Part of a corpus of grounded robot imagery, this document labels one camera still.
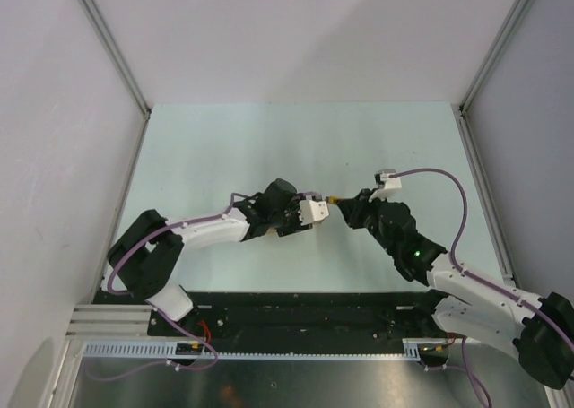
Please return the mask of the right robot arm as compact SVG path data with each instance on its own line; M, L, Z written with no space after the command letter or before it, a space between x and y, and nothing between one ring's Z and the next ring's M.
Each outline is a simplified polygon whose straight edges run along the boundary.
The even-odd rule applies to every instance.
M429 288L422 310L435 326L516 360L540 384L561 390L573 376L573 306L557 292L542 296L457 265L453 254L423 236L410 208L363 189L328 201L348 227L365 229L409 282Z

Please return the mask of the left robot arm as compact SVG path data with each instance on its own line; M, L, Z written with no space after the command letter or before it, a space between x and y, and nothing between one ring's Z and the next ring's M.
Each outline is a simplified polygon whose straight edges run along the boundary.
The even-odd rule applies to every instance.
M232 193L224 210L170 220L155 209L142 212L107 254L107 292L145 302L172 321L196 308L185 289L172 281L182 253L221 243L245 242L272 231L279 237L310 230L328 216L314 192L299 192L278 178L263 192Z

